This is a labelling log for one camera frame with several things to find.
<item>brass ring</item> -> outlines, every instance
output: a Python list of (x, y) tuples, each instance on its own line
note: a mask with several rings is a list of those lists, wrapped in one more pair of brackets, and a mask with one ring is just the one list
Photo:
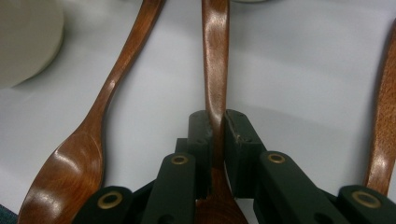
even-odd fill
[(177, 155), (172, 158), (172, 163), (175, 165), (182, 165), (189, 161), (189, 159), (185, 156)]
[[(115, 196), (115, 200), (111, 200), (111, 202), (106, 202), (106, 199), (108, 199), (108, 197), (111, 197), (111, 196)], [(121, 201), (122, 201), (122, 194), (120, 194), (118, 191), (112, 190), (109, 193), (107, 193), (99, 198), (98, 207), (100, 207), (102, 209), (113, 208), (113, 207), (119, 205), (119, 203), (121, 203)]]
[(285, 158), (279, 154), (276, 153), (272, 153), (270, 155), (268, 155), (268, 160), (274, 163), (283, 163), (285, 162)]
[(364, 205), (369, 208), (379, 208), (381, 207), (381, 202), (372, 194), (366, 193), (362, 190), (358, 190), (352, 193), (352, 198), (360, 203), (361, 205)]

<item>wooden utensil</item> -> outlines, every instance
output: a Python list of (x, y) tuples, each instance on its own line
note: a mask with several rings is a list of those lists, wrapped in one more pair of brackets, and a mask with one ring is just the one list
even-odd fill
[(203, 0), (205, 107), (213, 130), (212, 192), (196, 204), (195, 223), (248, 223), (233, 199), (224, 171), (229, 0)]
[(113, 93), (146, 43), (164, 0), (144, 0), (134, 27), (87, 117), (49, 156), (22, 204), (19, 223), (71, 223), (102, 184), (102, 130)]
[(396, 159), (396, 21), (392, 25), (388, 52), (376, 102), (375, 126), (369, 167), (364, 185), (387, 195)]

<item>spoon handle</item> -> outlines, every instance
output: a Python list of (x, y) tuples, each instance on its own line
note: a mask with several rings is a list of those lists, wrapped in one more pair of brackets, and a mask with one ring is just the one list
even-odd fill
[(388, 53), (376, 102), (374, 140), (365, 186), (387, 195), (396, 158), (396, 21), (392, 25)]
[(197, 202), (195, 223), (247, 223), (233, 199), (224, 170), (229, 0), (203, 0), (205, 108), (213, 130), (212, 192)]
[(143, 1), (134, 26), (120, 52), (120, 56), (80, 128), (89, 128), (92, 130), (92, 127), (97, 125), (100, 130), (101, 119), (106, 113), (111, 97), (119, 86), (120, 81), (128, 74), (130, 67), (136, 61), (137, 56), (144, 47), (164, 3), (165, 0)]

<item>spoon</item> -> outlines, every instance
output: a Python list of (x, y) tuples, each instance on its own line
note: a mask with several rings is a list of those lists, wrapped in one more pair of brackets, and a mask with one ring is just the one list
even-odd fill
[(104, 115), (122, 78), (135, 62), (164, 0), (144, 0), (134, 27), (87, 117), (49, 156), (21, 206), (18, 223), (71, 223), (102, 184)]
[(224, 170), (229, 0), (203, 0), (205, 108), (213, 130), (212, 192), (196, 204), (195, 223), (248, 223), (233, 199)]
[(387, 195), (396, 159), (396, 21), (392, 25), (376, 102), (374, 140), (364, 185)]

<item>gripped wooden spoon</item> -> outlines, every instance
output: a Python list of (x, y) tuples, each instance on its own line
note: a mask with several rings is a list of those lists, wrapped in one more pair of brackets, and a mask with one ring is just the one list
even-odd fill
[(392, 24), (384, 60), (376, 101), (374, 139), (364, 185), (387, 195), (396, 159), (396, 21)]
[(35, 177), (18, 223), (71, 223), (102, 185), (102, 130), (109, 102), (149, 37), (165, 0), (144, 0), (119, 58), (87, 117), (49, 156)]
[(197, 224), (248, 223), (233, 199), (224, 168), (224, 113), (226, 109), (229, 0), (203, 0), (205, 108), (213, 130), (212, 192), (196, 204)]

